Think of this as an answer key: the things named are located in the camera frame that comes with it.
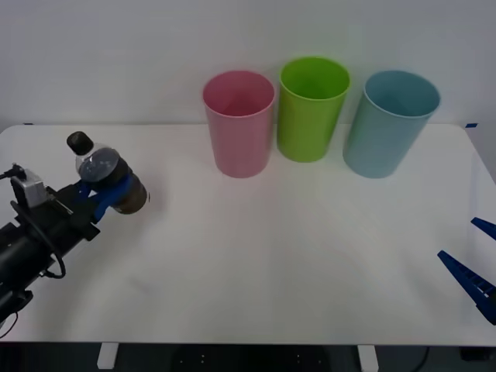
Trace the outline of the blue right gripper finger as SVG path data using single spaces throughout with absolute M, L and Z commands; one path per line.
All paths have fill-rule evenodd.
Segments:
M 496 238 L 496 225 L 494 223 L 479 218 L 473 218 L 470 223 L 489 235 L 491 238 Z
M 437 254 L 447 270 L 472 299 L 479 312 L 495 325 L 495 286 L 474 273 L 444 250 Z

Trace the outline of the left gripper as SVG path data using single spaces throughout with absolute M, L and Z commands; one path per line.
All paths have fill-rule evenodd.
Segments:
M 58 191 L 46 186 L 47 200 L 36 208 L 36 221 L 57 252 L 66 255 L 81 241 L 91 241 L 100 233 L 96 223 L 109 207 L 128 197 L 132 183 L 132 176 L 127 175 L 92 196 L 92 183 L 84 180 Z

